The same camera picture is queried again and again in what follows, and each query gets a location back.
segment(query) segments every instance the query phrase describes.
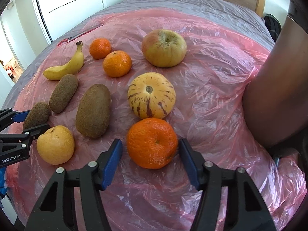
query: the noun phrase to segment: apple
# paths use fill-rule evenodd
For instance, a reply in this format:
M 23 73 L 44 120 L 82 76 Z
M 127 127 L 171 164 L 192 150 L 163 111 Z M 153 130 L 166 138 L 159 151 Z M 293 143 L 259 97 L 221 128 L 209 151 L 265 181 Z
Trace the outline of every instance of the apple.
M 184 59 L 187 45 L 178 33 L 167 29 L 156 29 L 145 36 L 141 49 L 150 64 L 169 68 L 178 65 Z

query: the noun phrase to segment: black bag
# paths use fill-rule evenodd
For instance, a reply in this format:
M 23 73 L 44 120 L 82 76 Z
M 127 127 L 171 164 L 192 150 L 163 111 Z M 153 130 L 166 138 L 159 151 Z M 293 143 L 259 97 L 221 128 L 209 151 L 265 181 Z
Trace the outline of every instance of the black bag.
M 271 14 L 267 14 L 264 17 L 264 20 L 265 20 L 265 25 L 268 31 L 270 32 L 270 35 L 272 36 L 272 39 L 274 40 L 274 42 L 276 42 L 281 32 L 281 25 L 279 21 L 276 19 L 276 17 L 274 17 Z

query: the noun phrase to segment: pepino melon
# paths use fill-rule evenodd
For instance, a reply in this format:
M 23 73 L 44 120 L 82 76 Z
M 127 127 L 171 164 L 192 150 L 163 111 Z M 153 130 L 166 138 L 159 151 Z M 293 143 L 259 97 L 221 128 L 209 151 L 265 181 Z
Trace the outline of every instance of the pepino melon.
M 173 85 L 159 73 L 145 73 L 135 78 L 127 96 L 134 114 L 141 119 L 164 118 L 176 100 Z

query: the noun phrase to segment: plastic bag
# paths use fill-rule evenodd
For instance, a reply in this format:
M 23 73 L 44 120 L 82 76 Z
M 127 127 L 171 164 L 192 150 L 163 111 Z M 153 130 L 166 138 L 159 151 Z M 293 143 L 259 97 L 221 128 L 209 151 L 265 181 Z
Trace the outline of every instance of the plastic bag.
M 114 138 L 124 144 L 124 153 L 112 185 L 101 193 L 103 205 L 113 231 L 189 230 L 201 192 L 190 185 L 178 155 L 160 170 L 138 167 L 125 149 L 125 136 L 139 119 L 127 101 L 131 81 L 145 72 L 163 74 L 175 87 L 177 101 L 165 118 L 179 138 L 187 138 L 193 149 L 220 167 L 243 166 L 259 188 L 276 227 L 281 230 L 297 210 L 306 193 L 301 170 L 292 158 L 281 160 L 279 170 L 266 150 L 247 129 L 243 117 L 242 95 L 256 75 L 269 51 L 255 41 L 201 17 L 166 9 L 145 9 L 90 20 L 85 28 L 103 26 L 79 37 L 83 41 L 84 66 L 77 74 L 79 87 L 61 114 L 52 113 L 51 126 L 68 127 L 75 138 L 76 150 L 63 167 L 83 167 L 106 151 Z M 141 41 L 157 28 L 180 33 L 187 42 L 187 54 L 179 65 L 160 69 L 143 57 Z M 98 37 L 110 40 L 112 51 L 124 50 L 132 58 L 131 71 L 120 78 L 108 77 L 102 60 L 94 60 L 89 45 Z M 65 64 L 76 50 L 75 42 L 56 47 L 41 64 L 32 80 L 20 93 L 14 110 L 28 110 L 39 101 L 49 102 L 57 85 L 42 71 Z M 93 84 L 106 85 L 111 93 L 110 124 L 96 140 L 82 136 L 75 127 L 79 101 Z M 22 123 L 13 124 L 9 132 L 21 133 Z M 25 224 L 42 189 L 57 166 L 45 163 L 37 153 L 36 142 L 30 159 L 9 166 L 8 185 L 18 216 Z M 222 193 L 217 230 L 223 227 L 227 190 Z M 83 226 L 80 195 L 76 192 L 77 218 Z

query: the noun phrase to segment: gray bed cover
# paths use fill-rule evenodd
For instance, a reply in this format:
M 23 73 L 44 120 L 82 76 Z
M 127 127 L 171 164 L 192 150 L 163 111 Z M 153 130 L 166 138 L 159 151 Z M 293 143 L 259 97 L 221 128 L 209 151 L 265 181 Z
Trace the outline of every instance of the gray bed cover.
M 250 9 L 235 5 L 233 3 L 222 0 L 124 0 L 121 3 L 97 12 L 47 46 L 21 75 L 15 86 L 8 94 L 2 108 L 5 109 L 14 107 L 19 93 L 34 76 L 36 70 L 47 55 L 62 39 L 73 37 L 82 33 L 81 30 L 90 18 L 98 15 L 156 7 L 177 9 L 186 14 L 203 17 L 248 36 L 249 38 L 260 43 L 262 46 L 266 47 L 268 50 L 272 50 L 275 44 L 262 18 Z

